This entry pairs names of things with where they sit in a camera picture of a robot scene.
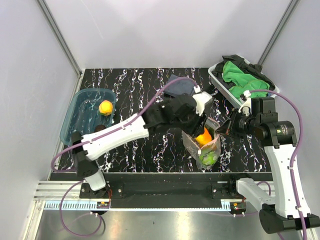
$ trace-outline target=gray basket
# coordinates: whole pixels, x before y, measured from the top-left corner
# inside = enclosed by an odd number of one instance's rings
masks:
[[[240,57],[242,57],[243,59],[244,59],[244,62],[246,63],[246,64],[250,64],[250,62],[247,60],[247,59],[245,59],[243,56],[240,56]],[[223,86],[223,84],[221,83],[221,82],[219,82],[219,80],[212,74],[212,71],[214,71],[215,69],[216,69],[216,66],[217,66],[217,64],[215,64],[215,65],[213,65],[212,67],[210,67],[209,69],[208,69],[208,72],[209,72],[209,74],[210,74],[210,76],[211,76],[211,82],[212,82],[212,84],[216,87],[216,89],[218,89],[218,91],[220,92],[220,93],[222,93],[222,95],[235,107],[235,108],[240,108],[241,107],[241,105],[244,103],[244,101],[242,101],[242,100],[238,100],[238,99],[236,99],[232,94],[231,94],[231,92],[229,92],[229,90],[228,89],[226,89],[225,88],[225,86]],[[274,91],[275,92],[277,92],[277,93],[280,93],[280,90],[279,90],[279,88],[275,85],[275,89],[274,89]],[[275,95],[275,94],[271,94],[270,95],[270,97],[272,97],[272,98],[275,98],[277,95]]]

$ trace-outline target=green towel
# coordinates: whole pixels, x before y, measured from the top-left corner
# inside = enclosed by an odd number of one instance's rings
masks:
[[[233,82],[235,86],[229,89],[230,93],[235,96],[237,99],[240,98],[240,95],[246,90],[256,90],[256,89],[269,89],[269,84],[263,80],[257,79],[251,74],[244,73],[234,65],[231,61],[227,61],[223,66],[223,80],[226,83]],[[251,93],[251,98],[256,97],[265,97],[266,92],[253,92]]]

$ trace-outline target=black marble surface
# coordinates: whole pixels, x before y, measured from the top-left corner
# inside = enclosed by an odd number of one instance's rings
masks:
[[[207,68],[86,69],[80,89],[106,88],[116,94],[114,123],[139,112],[162,88],[171,74],[189,76],[213,96],[210,117],[222,124],[232,105],[212,85]],[[189,155],[179,129],[119,146],[98,159],[104,172],[201,172]],[[59,169],[72,168],[70,154],[60,160]],[[270,164],[255,137],[233,140],[221,136],[221,155],[207,172],[270,172]]]

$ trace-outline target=yellow ball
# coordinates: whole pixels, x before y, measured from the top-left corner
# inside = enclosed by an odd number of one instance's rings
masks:
[[[112,105],[111,102],[109,102],[108,100],[104,100],[99,106],[99,112],[102,115],[108,116],[112,113],[113,108],[114,106]]]

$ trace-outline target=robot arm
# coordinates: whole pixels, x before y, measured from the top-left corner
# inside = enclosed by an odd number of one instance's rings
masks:
[[[104,188],[106,181],[95,162],[98,157],[120,145],[156,133],[165,133],[170,128],[180,128],[190,136],[197,137],[204,133],[207,120],[204,111],[207,106],[211,106],[211,102],[212,96],[206,92],[193,96],[178,95],[172,100],[151,105],[142,115],[136,113],[102,131],[82,136],[79,132],[73,133],[73,145],[90,142],[76,147],[72,152],[77,175],[84,178],[94,191]]]
[[[240,109],[233,109],[229,120],[217,129],[220,134],[243,139],[255,135],[264,147],[274,182],[275,197],[270,197],[251,178],[234,179],[234,194],[244,196],[259,212],[263,229],[268,233],[300,230],[302,223],[292,186],[290,159],[297,145],[294,126],[289,121],[278,121],[275,99],[272,97],[247,98]],[[311,214],[306,202],[297,159],[293,164],[296,190],[307,228],[320,226],[318,216]]]

